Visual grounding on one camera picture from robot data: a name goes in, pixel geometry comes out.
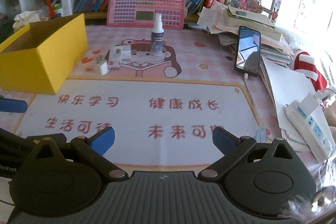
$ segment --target white bottle cap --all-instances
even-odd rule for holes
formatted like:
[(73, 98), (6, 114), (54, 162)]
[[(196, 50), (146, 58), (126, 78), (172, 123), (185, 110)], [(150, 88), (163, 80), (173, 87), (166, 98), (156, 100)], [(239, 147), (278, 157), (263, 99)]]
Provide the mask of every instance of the white bottle cap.
[(162, 33), (164, 32), (163, 29), (163, 23), (162, 23), (162, 15), (161, 14), (155, 14), (155, 20), (154, 20), (154, 27), (152, 29), (153, 33)]

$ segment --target spray bottle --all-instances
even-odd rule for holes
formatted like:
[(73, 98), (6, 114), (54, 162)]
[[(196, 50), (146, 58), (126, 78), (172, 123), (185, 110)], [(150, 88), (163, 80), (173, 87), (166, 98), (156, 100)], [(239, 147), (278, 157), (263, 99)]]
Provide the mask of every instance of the spray bottle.
[(154, 27), (152, 29), (151, 54), (156, 56), (162, 54), (162, 47), (165, 44), (163, 41), (164, 29), (162, 27), (161, 17), (161, 14), (155, 15)]

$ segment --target pink learning tablet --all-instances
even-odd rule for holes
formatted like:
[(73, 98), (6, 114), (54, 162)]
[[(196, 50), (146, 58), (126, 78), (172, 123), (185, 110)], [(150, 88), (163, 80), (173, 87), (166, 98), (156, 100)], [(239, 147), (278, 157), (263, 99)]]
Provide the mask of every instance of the pink learning tablet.
[(164, 29), (181, 30), (185, 0), (110, 0), (109, 27), (153, 27), (155, 14), (162, 14)]

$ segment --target cardboard box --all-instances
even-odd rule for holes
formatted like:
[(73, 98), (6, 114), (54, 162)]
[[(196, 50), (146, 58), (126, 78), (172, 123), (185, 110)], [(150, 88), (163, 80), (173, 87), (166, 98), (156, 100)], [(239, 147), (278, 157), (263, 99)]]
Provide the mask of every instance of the cardboard box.
[(0, 86), (56, 94), (86, 50), (84, 14), (30, 23), (0, 44)]

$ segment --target cartoon girl illustration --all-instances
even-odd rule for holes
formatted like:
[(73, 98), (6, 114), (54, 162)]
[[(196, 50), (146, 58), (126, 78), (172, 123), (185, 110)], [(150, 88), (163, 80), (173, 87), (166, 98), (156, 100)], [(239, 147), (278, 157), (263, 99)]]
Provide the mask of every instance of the cartoon girl illustration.
[(135, 77), (167, 77), (173, 78), (181, 73), (181, 67), (176, 61), (172, 47), (164, 45), (163, 53), (151, 55), (151, 42), (148, 40), (126, 39), (122, 45), (131, 45), (131, 59), (122, 60), (119, 70), (111, 70), (113, 75), (130, 75)]

